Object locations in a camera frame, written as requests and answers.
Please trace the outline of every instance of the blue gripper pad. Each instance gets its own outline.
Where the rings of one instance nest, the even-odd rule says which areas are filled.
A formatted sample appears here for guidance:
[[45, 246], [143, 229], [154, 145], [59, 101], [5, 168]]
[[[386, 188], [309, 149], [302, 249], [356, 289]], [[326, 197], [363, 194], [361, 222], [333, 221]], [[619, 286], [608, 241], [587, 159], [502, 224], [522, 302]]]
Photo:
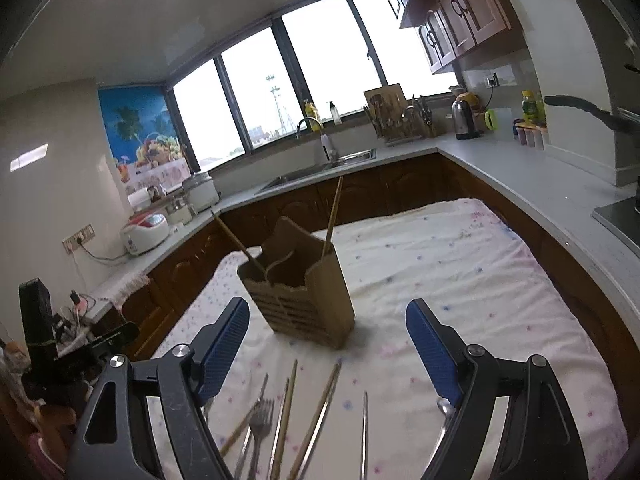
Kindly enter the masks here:
[[193, 339], [191, 384], [197, 405], [204, 406], [220, 392], [248, 328], [249, 305], [233, 298], [218, 320], [202, 327]]
[[453, 331], [451, 327], [440, 324], [423, 300], [413, 300], [407, 305], [406, 329], [433, 386], [439, 396], [448, 399], [453, 406], [459, 406], [462, 390], [458, 384], [456, 361], [447, 350], [434, 325], [439, 330], [448, 328]]

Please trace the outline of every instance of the stainless steel sink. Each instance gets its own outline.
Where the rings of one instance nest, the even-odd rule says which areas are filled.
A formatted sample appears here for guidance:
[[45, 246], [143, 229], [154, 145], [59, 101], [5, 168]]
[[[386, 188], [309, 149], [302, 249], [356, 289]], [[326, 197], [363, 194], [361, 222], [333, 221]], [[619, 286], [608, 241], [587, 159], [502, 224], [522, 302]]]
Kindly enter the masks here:
[[355, 164], [356, 162], [363, 162], [364, 160], [371, 160], [374, 158], [376, 158], [375, 148], [364, 152], [350, 153], [349, 155], [342, 156], [333, 162], [327, 162], [318, 166], [311, 166], [309, 168], [303, 168], [302, 170], [296, 170], [291, 173], [277, 176], [266, 186], [261, 187], [258, 193], [263, 192], [266, 189], [271, 189], [272, 187], [282, 186], [283, 184], [300, 180], [301, 178], [322, 173], [326, 170], [332, 170], [333, 168], [340, 168], [342, 166], [347, 166], [348, 164]]

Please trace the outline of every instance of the tablecloth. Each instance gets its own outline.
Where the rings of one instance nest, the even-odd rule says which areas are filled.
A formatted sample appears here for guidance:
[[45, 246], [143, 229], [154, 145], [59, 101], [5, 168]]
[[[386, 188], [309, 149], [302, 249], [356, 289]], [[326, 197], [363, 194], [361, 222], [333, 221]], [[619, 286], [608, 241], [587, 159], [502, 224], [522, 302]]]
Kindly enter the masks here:
[[[441, 202], [339, 226], [333, 242], [356, 315], [343, 350], [274, 334], [238, 279], [236, 269], [246, 260], [238, 252], [220, 263], [156, 352], [159, 356], [175, 344], [190, 342], [201, 326], [217, 319], [231, 297], [248, 301], [248, 332], [209, 414], [219, 446], [254, 402], [266, 372], [266, 396], [276, 399], [277, 411], [297, 358], [284, 477], [331, 368], [342, 359], [306, 478], [358, 477], [364, 390], [369, 394], [369, 477], [420, 478], [443, 420], [404, 323], [409, 301], [423, 298], [440, 322], [497, 358], [524, 361], [535, 353], [547, 357], [574, 414], [590, 479], [603, 479], [615, 466], [626, 451], [626, 432], [603, 359], [526, 244], [482, 202]], [[181, 478], [159, 401], [150, 399], [149, 404], [166, 477]], [[506, 399], [498, 399], [475, 479], [489, 476], [506, 406]], [[258, 478], [266, 475], [273, 433], [262, 446]], [[240, 447], [237, 443], [226, 457], [231, 471]]]

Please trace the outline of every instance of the fork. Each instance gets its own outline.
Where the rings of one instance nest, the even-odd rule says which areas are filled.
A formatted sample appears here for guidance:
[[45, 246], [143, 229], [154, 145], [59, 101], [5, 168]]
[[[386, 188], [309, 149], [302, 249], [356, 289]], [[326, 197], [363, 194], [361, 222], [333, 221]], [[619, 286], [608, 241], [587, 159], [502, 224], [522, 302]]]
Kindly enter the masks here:
[[254, 436], [254, 452], [251, 455], [251, 465], [249, 466], [249, 476], [247, 480], [255, 480], [255, 475], [258, 470], [258, 457], [260, 456], [260, 444], [270, 433], [272, 421], [273, 399], [262, 400], [258, 406], [256, 406], [249, 420], [249, 428]]

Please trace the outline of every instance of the white countertop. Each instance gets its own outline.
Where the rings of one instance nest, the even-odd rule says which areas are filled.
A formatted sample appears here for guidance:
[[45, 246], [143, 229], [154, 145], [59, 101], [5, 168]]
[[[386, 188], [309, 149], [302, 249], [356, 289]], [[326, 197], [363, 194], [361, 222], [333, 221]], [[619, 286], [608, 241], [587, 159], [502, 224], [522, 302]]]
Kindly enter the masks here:
[[[264, 186], [261, 184], [223, 198], [213, 209], [226, 212], [341, 174], [435, 152], [440, 152], [498, 190], [563, 244], [607, 295], [640, 346], [640, 258], [591, 217], [595, 207], [633, 196], [635, 185], [616, 188], [516, 141], [496, 141], [489, 136], [456, 140], [453, 135], [446, 135], [393, 148], [378, 148], [377, 157], [373, 160], [327, 170], [257, 194]], [[123, 276], [149, 272], [210, 221], [210, 210], [199, 214], [159, 247], [122, 264], [91, 295], [102, 298]], [[108, 307], [105, 301], [98, 301], [87, 316], [93, 320], [100, 319]]]

